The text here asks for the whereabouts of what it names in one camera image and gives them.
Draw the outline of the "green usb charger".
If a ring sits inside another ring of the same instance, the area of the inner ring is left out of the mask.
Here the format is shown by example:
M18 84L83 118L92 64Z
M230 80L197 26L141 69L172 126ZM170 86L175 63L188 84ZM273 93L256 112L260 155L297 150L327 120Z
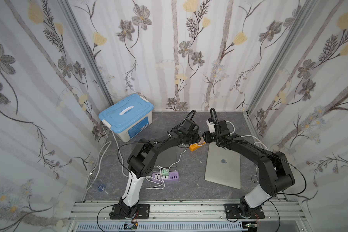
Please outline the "green usb charger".
M167 176L169 176L169 170L168 169L162 169L162 171L161 171L161 174L162 174L162 176L163 177L167 177Z

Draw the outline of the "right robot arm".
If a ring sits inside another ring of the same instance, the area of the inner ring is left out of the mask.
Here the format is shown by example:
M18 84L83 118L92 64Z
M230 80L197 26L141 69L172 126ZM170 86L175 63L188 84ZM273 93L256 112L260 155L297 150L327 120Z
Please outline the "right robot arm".
M261 205L277 193L295 184L295 178L286 155L271 152L248 142L242 136L230 134L226 121L207 121L208 131L202 135L205 142L216 143L220 148L230 150L252 161L259 169L258 185L240 198L238 212L249 218L261 210Z

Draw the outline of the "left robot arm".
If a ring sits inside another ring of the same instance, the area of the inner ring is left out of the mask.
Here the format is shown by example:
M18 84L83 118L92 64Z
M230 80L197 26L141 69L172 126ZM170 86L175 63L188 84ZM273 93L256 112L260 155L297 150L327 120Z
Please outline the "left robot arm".
M198 124L187 119L168 131L167 135L162 138L154 141L139 140L128 158L129 180L126 190L111 215L132 218L138 208L143 181L146 176L151 174L159 154L181 144L198 143L200 141L198 130Z

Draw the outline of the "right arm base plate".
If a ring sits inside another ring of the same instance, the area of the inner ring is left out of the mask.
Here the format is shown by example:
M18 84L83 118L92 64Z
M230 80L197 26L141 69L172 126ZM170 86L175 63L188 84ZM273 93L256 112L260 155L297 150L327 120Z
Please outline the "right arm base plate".
M225 204L227 219L264 219L265 214L261 206L250 208L246 203Z

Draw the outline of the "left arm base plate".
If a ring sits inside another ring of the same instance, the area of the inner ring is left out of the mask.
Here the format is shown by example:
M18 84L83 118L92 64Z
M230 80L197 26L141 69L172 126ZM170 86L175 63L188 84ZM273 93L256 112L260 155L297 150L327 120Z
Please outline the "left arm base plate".
M150 204L136 204L128 207L124 204L115 204L109 216L111 219L149 219Z

